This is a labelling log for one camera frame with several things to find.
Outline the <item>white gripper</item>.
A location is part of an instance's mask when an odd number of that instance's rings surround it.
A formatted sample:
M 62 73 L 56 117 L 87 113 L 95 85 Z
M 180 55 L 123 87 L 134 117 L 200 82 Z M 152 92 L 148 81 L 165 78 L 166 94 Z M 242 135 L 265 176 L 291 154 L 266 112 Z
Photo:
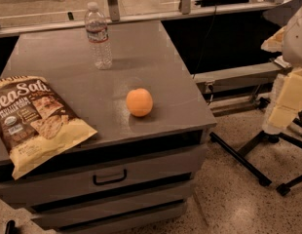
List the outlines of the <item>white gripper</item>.
M 292 66 L 302 67 L 302 5 L 282 27 L 261 45 L 266 52 L 280 52 L 283 59 Z M 302 111 L 302 68 L 294 68 L 286 75 L 279 74 L 271 92 L 262 130 L 269 135 L 277 135 L 285 130 Z

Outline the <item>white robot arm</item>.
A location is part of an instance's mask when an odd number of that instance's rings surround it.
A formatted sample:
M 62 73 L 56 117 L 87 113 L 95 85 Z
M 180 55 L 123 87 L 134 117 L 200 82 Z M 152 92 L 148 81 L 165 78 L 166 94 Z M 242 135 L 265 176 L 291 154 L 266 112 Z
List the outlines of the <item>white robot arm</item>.
M 267 52 L 281 52 L 292 70 L 278 74 L 262 129 L 270 135 L 285 130 L 302 111 L 302 0 L 292 0 L 264 13 L 279 29 L 261 45 Z

